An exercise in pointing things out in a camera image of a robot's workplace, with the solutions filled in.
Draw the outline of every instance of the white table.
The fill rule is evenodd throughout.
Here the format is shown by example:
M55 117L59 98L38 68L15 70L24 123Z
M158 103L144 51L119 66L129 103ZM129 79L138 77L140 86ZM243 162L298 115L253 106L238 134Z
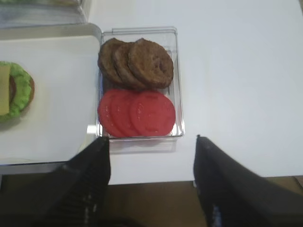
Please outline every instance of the white table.
M297 0L93 0L89 21L178 29L186 134L172 153L112 155L111 184L193 180L197 134L261 176L303 175Z

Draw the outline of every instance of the brown floor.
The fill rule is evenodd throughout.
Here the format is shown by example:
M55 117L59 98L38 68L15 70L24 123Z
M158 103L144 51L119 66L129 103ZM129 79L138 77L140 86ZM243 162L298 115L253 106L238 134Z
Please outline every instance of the brown floor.
M1 193L19 188L43 175L14 175L3 179ZM269 181L303 195L294 177ZM192 182L109 186L101 218L132 218L147 227L206 227Z

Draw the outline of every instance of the white tray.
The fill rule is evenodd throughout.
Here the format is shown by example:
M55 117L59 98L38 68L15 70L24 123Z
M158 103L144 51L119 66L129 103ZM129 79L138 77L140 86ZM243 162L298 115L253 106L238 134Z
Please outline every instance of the white tray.
M36 84L21 120L0 125L0 165L66 161L95 138L99 37L91 24L0 30L0 61Z

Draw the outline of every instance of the sandwich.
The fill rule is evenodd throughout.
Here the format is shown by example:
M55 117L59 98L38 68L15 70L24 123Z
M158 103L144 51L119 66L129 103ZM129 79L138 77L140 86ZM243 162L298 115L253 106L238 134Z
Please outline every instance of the sandwich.
M34 80L20 65L0 61L0 123L19 117L34 93Z

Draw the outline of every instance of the food container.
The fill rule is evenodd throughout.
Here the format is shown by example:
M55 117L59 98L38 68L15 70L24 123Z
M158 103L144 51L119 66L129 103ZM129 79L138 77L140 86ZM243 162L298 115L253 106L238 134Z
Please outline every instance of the food container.
M177 29L174 27L145 27L145 28L123 28L112 29L108 32L103 32L101 35L101 45L111 38L116 38L124 42L135 42L140 38L150 40L163 46L167 53L172 58L174 64L174 78L171 85L166 89L158 90L171 100L176 109L176 121L170 134L160 137L125 137L116 138L109 135L102 127L99 120L97 120L97 135L109 136L111 141L115 140L171 140L177 139L184 135L184 119L182 110L182 96L180 87L180 74L179 74L179 59L178 59L178 39ZM102 76L100 72L100 93L99 100L101 100L104 93L113 87L113 85Z

